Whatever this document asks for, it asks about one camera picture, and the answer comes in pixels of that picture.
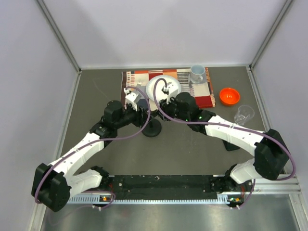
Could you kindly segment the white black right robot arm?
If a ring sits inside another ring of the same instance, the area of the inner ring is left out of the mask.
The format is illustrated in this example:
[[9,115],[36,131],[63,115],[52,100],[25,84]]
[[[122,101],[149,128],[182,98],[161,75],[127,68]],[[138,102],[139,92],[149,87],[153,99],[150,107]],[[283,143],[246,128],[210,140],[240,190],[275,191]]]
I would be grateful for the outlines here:
[[183,122],[193,131],[223,140],[228,151],[243,149],[252,155],[248,161],[233,165],[225,174],[225,186],[237,190],[242,183],[265,178],[278,180],[289,160],[289,151],[280,133],[248,129],[198,107],[188,93],[158,102],[159,114],[168,120]]

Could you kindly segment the black smartphone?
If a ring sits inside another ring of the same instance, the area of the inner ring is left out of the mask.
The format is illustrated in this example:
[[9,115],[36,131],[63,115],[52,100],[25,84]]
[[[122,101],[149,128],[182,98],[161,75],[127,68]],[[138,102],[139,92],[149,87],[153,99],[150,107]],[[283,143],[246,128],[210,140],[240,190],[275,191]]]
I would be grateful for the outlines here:
[[224,147],[227,151],[235,151],[235,150],[239,150],[240,147],[238,147],[237,145],[234,145],[232,143],[229,143],[227,141],[223,141]]

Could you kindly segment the black phone stand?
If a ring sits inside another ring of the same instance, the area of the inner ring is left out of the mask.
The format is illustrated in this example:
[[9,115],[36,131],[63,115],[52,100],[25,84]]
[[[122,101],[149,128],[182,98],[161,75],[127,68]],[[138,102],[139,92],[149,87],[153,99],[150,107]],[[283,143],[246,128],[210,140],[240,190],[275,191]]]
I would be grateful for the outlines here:
[[155,119],[154,116],[150,116],[150,120],[145,123],[145,128],[142,130],[142,134],[146,137],[153,138],[160,134],[162,131],[161,123]]

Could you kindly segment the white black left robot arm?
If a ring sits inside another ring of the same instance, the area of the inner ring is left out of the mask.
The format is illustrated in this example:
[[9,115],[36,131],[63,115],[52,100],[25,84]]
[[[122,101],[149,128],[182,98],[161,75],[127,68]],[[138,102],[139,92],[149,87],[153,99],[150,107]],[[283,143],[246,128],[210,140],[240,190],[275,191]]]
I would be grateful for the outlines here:
[[104,191],[109,179],[95,167],[76,175],[92,156],[120,138],[120,128],[133,124],[144,129],[150,121],[151,112],[142,107],[126,107],[119,101],[110,101],[104,109],[101,120],[85,137],[62,157],[50,164],[40,164],[35,171],[31,194],[38,204],[44,204],[53,212],[60,211],[70,198],[88,189]]

